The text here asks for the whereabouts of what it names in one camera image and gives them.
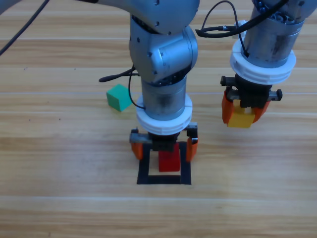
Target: black tape outline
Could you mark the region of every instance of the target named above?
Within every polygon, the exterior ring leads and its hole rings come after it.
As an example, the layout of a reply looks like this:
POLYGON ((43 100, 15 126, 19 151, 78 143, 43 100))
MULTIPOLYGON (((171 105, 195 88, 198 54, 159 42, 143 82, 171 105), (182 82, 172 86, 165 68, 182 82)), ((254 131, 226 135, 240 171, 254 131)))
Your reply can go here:
POLYGON ((186 142, 179 142, 180 175, 149 175, 151 149, 151 144, 143 144, 143 159, 139 162, 139 174, 137 184, 192 185, 191 163, 186 161, 186 142))

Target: gray robot arm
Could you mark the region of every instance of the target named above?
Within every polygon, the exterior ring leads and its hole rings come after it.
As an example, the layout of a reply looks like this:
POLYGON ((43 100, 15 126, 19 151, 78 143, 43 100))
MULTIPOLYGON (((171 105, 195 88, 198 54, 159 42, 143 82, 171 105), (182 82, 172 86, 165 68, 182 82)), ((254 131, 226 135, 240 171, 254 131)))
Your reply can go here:
MULTIPOLYGON (((263 0, 267 6, 273 6, 279 2, 279 0, 263 0)), ((287 13, 295 22, 299 23, 309 17, 317 8, 316 0, 289 0, 280 11, 287 13)))
MULTIPOLYGON (((253 0, 251 18, 258 17, 279 2, 253 0)), ((226 86, 223 99, 226 106, 222 108, 224 123, 230 124, 234 99, 240 99, 242 108, 252 108, 255 117, 250 119, 250 123, 255 123, 265 113, 270 101, 281 100, 281 90, 272 92, 271 88, 291 75, 296 63, 292 49, 305 19, 316 8, 316 0, 289 0, 275 14, 247 30, 243 41, 247 54, 239 41, 235 43, 230 64, 236 75, 221 79, 222 86, 226 86)))

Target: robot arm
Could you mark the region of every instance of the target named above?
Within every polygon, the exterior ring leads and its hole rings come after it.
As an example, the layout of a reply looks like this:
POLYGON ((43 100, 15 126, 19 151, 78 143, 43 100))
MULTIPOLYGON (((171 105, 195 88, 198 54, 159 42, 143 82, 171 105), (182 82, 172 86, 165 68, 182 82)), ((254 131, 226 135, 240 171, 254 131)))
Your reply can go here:
MULTIPOLYGON (((279 1, 253 0, 251 18, 266 12, 279 1)), ((271 88, 291 75, 296 64, 293 46, 305 19, 316 8, 315 0, 289 0, 271 17, 247 30, 243 41, 247 54, 239 41, 234 44, 230 64, 236 75, 234 78, 223 76, 221 80, 222 86, 226 86, 222 103, 224 123, 234 127, 250 127, 265 113, 270 101, 281 100, 281 90, 272 92, 271 88), (238 113, 235 113, 233 106, 235 99, 240 99, 238 113), (246 108, 251 108, 252 112, 239 117, 241 110, 246 108)))
POLYGON ((132 130, 130 142, 137 158, 146 141, 154 150, 172 151, 179 133, 190 137, 188 158, 195 154, 197 126, 192 127, 192 102, 186 95, 188 72, 198 57, 189 23, 200 0, 81 0, 118 7, 130 13, 130 56, 141 76, 142 97, 137 119, 147 135, 132 130))

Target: cable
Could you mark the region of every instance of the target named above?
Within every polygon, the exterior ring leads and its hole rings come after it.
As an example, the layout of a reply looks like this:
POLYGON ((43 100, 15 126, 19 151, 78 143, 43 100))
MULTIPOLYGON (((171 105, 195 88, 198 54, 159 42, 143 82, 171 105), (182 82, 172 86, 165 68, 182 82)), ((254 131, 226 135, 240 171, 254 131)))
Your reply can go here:
POLYGON ((3 47, 0 51, 0 56, 7 50, 9 47, 19 38, 20 35, 32 24, 35 18, 40 14, 40 12, 44 9, 44 7, 49 3, 50 0, 45 0, 44 3, 40 6, 40 8, 34 13, 34 15, 30 18, 30 20, 22 27, 22 29, 16 33, 16 35, 3 47))
MULTIPOLYGON (((120 78, 120 77, 124 77, 124 76, 129 76, 130 73, 132 73, 135 69, 129 69, 123 73, 120 73, 120 74, 115 74, 115 75, 110 75, 110 76, 106 76, 106 77, 103 77, 101 79, 99 79, 99 82, 100 83, 105 83, 105 82, 109 82, 109 81, 112 81, 114 79, 117 79, 117 78, 120 78)), ((133 73, 132 76, 140 76, 138 73, 133 73)))
POLYGON ((229 36, 234 36, 239 33, 242 33, 244 31, 247 31, 251 29, 252 27, 260 24, 263 22, 265 19, 276 13, 281 7, 283 7, 285 4, 287 4, 289 0, 281 0, 279 1, 276 5, 274 5, 272 8, 267 10, 265 13, 260 14, 259 16, 253 18, 252 20, 248 21, 244 25, 238 27, 237 29, 226 32, 226 33, 220 33, 220 34, 210 34, 206 33, 205 29, 201 30, 196 30, 196 33, 200 37, 205 37, 205 38, 224 38, 224 37, 229 37, 229 36))
POLYGON ((135 105, 137 108, 141 108, 141 109, 145 110, 145 107, 141 107, 141 106, 137 105, 137 104, 133 101, 133 99, 132 99, 131 89, 130 89, 130 88, 131 88, 132 72, 135 71, 134 65, 132 66, 131 70, 132 70, 132 71, 130 72, 130 76, 129 76, 129 86, 128 86, 128 91, 129 91, 130 100, 131 100, 131 102, 133 103, 133 105, 135 105))
MULTIPOLYGON (((204 26, 205 26, 205 24, 206 24, 206 22, 207 22, 207 19, 208 19, 209 15, 210 15, 210 13, 211 13, 218 5, 220 5, 220 4, 222 4, 222 3, 225 3, 225 2, 231 5, 232 10, 233 10, 233 13, 234 13, 234 19, 235 19, 235 21, 236 21, 236 28, 239 27, 239 24, 238 24, 238 16, 237 16, 236 8, 235 8, 234 5, 232 4, 232 2, 227 1, 227 0, 223 0, 223 1, 218 2, 215 6, 213 6, 213 8, 208 12, 207 16, 205 17, 204 23, 203 23, 203 25, 202 25, 202 29, 204 28, 204 26)), ((244 54, 245 54, 246 56, 249 56, 249 54, 248 54, 248 52, 247 52, 247 50, 246 50, 246 48, 245 48, 245 46, 244 46, 241 33, 239 33, 239 39, 240 39, 240 42, 241 42, 241 45, 242 45, 242 49, 243 49, 244 54)))

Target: wooden floor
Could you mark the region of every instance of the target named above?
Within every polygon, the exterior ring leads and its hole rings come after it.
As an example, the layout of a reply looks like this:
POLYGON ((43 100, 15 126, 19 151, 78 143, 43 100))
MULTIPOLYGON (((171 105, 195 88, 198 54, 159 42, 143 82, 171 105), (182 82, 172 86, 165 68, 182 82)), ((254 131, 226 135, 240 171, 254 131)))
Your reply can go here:
MULTIPOLYGON (((194 29, 216 2, 201 2, 194 29)), ((23 0, 0 16, 0 48, 41 3, 23 0)), ((233 3, 248 19, 251 1, 233 3)), ((232 24, 230 6, 209 22, 232 24)), ((105 96, 127 78, 98 83, 131 67, 128 37, 124 11, 51 0, 0 57, 0 237, 316 238, 317 14, 295 46, 297 68, 275 87, 283 100, 250 129, 221 120, 234 40, 198 39, 188 77, 200 135, 192 186, 136 185, 135 108, 118 113, 105 96)))

